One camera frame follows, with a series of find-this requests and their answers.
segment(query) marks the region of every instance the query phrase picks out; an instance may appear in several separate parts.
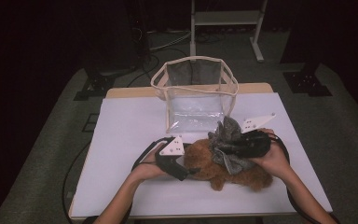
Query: forearm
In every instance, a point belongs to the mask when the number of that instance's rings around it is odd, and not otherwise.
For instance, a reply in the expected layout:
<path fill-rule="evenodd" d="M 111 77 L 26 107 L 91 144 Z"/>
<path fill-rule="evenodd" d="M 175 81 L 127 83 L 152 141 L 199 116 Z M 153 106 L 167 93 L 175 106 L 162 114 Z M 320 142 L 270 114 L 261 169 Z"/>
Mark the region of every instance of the forearm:
<path fill-rule="evenodd" d="M 143 180 L 129 175 L 110 204 L 107 205 L 94 223 L 120 223 L 131 206 L 135 191 L 142 182 Z"/>
<path fill-rule="evenodd" d="M 322 206 L 312 196 L 310 191 L 298 177 L 298 175 L 291 170 L 282 181 L 292 194 L 296 204 L 310 217 L 319 221 L 320 223 L 336 223 Z"/>

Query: gray floor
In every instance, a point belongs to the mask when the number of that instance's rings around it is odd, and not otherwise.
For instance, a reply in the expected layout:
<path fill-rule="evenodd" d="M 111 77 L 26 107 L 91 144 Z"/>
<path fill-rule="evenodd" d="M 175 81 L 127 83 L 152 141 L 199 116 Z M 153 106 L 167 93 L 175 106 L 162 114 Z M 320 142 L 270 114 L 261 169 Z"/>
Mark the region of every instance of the gray floor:
<path fill-rule="evenodd" d="M 282 72 L 296 71 L 302 64 L 279 64 L 288 33 L 263 32 L 260 48 L 265 57 L 258 63 L 248 41 L 251 34 L 217 35 L 224 37 L 213 44 L 197 45 L 199 55 L 223 59 L 239 82 L 267 82 L 278 92 L 311 164 L 320 178 L 334 214 L 341 223 L 358 223 L 358 105 L 343 87 L 339 77 L 321 65 L 316 75 L 333 96 L 309 97 L 291 93 Z M 152 46 L 159 46 L 177 35 L 152 34 Z M 153 53 L 164 62 L 184 57 L 188 43 L 182 43 Z M 145 70 L 157 64 L 156 58 L 145 64 Z M 142 74 L 140 69 L 117 79 L 115 87 L 126 87 Z M 83 130 L 88 118 L 99 113 L 102 97 L 74 101 L 87 76 L 79 70 L 63 90 L 51 111 L 34 147 L 22 167 L 15 184 L 0 209 L 0 223 L 68 223 L 62 209 L 62 186 L 71 163 L 74 162 L 64 186 L 64 204 L 68 209 L 76 191 L 87 143 L 92 133 Z M 132 86 L 148 86 L 147 76 L 138 78 Z M 298 223 L 298 216 L 264 217 L 264 223 Z M 254 223 L 250 218 L 213 218 L 148 220 L 147 223 Z"/>

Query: white triangular marker plate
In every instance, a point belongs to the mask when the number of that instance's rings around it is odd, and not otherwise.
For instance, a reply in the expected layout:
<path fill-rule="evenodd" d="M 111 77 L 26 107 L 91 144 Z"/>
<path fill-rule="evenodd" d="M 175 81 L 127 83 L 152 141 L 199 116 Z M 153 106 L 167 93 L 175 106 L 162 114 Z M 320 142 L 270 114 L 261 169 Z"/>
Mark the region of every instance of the white triangular marker plate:
<path fill-rule="evenodd" d="M 261 126 L 263 126 L 275 117 L 275 113 L 272 113 L 268 116 L 246 119 L 242 124 L 242 133 L 248 133 L 250 131 L 259 129 Z"/>
<path fill-rule="evenodd" d="M 183 140 L 181 137 L 175 137 L 165 148 L 163 148 L 159 155 L 161 156 L 183 156 L 185 149 L 183 147 Z"/>

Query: brown stuffed animal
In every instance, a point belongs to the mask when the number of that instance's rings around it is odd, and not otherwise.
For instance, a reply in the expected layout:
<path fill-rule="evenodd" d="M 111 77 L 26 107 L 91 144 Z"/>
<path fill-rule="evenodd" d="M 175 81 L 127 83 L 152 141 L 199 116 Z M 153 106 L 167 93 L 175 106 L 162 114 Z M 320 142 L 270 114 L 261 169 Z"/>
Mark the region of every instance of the brown stuffed animal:
<path fill-rule="evenodd" d="M 218 191 L 222 190 L 226 181 L 249 186 L 254 191 L 271 185 L 272 176 L 257 164 L 247 171 L 230 175 L 226 167 L 212 161 L 209 145 L 209 139 L 201 139 L 185 149 L 185 168 L 200 168 L 200 171 L 193 175 L 195 179 L 209 180 L 212 189 Z"/>

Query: white tabletop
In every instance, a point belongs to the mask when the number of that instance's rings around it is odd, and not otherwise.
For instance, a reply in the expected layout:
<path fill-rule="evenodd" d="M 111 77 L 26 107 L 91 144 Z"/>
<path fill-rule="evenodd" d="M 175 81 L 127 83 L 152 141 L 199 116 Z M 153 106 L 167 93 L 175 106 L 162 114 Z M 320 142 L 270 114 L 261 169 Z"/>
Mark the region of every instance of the white tabletop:
<path fill-rule="evenodd" d="M 166 103 L 157 97 L 104 99 L 89 153 L 79 179 L 70 217 L 98 216 L 116 194 L 135 160 L 165 133 Z M 291 165 L 322 207 L 332 208 L 284 109 L 278 93 L 237 95 L 231 113 L 239 124 L 247 118 L 276 114 L 265 125 L 285 143 Z M 207 133 L 181 133 L 184 142 L 207 138 Z M 253 192 L 226 183 L 214 191 L 209 182 L 170 176 L 145 181 L 138 188 L 131 217 L 263 216 L 294 213 L 283 182 Z"/>

